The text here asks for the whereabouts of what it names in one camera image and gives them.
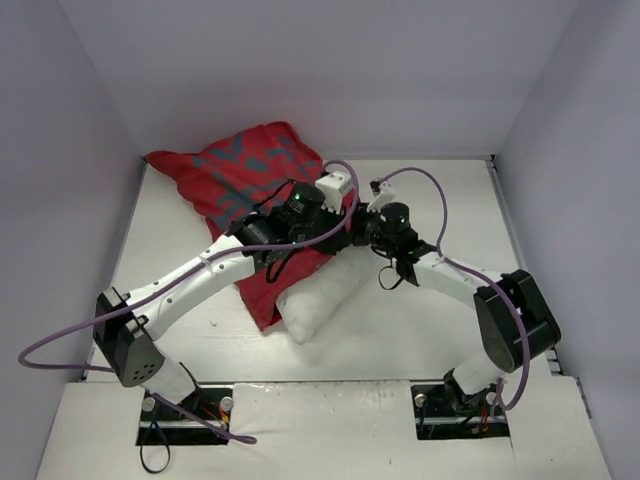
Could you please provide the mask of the white pillow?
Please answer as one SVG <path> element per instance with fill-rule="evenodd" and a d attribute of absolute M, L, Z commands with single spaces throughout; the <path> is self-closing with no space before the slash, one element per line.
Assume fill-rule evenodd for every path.
<path fill-rule="evenodd" d="M 292 340 L 307 343 L 373 273 L 376 255 L 368 247 L 349 247 L 309 277 L 285 289 L 276 300 L 277 312 Z"/>

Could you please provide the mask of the red printed pillowcase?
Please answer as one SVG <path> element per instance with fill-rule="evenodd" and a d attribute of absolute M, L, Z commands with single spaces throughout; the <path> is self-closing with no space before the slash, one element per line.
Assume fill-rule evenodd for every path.
<path fill-rule="evenodd" d="M 205 218 L 213 238 L 289 179 L 311 183 L 319 177 L 322 157 L 306 145 L 287 122 L 259 124 L 196 153 L 153 151 L 145 160 L 172 178 L 178 193 Z M 270 284 L 261 273 L 239 281 L 240 296 L 260 330 L 281 319 L 277 297 L 315 273 L 331 257 L 307 249 L 293 257 Z"/>

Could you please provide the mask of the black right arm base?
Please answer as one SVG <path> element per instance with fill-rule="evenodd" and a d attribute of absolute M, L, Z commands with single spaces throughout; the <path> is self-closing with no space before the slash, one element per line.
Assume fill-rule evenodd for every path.
<path fill-rule="evenodd" d="M 448 372 L 439 382 L 412 383 L 410 397 L 416 438 L 419 441 L 482 440 L 508 438 L 504 411 L 497 406 L 493 381 L 479 392 L 467 395 Z"/>

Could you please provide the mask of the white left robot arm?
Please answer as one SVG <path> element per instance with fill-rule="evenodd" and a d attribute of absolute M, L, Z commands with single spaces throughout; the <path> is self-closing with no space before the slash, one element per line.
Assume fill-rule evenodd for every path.
<path fill-rule="evenodd" d="M 353 189 L 346 174 L 314 183 L 296 182 L 283 204 L 233 222 L 212 245 L 169 274 L 127 294 L 109 288 L 96 302 L 107 319 L 93 339 L 125 388 L 142 387 L 179 404 L 197 390 L 196 380 L 157 346 L 181 317 L 222 289 L 264 274 L 275 282 L 290 259 L 343 231 L 343 200 Z"/>

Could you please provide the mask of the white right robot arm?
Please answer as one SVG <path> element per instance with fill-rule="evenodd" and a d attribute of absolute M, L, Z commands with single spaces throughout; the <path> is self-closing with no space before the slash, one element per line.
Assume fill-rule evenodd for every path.
<path fill-rule="evenodd" d="M 560 328 L 530 273 L 477 271 L 440 256 L 411 227 L 407 205 L 391 202 L 374 210 L 361 203 L 351 230 L 355 245 L 368 245 L 390 261 L 397 284 L 435 290 L 475 312 L 482 350 L 443 378 L 454 407 L 460 409 L 494 388 L 503 375 L 523 372 L 527 360 L 561 340 Z"/>

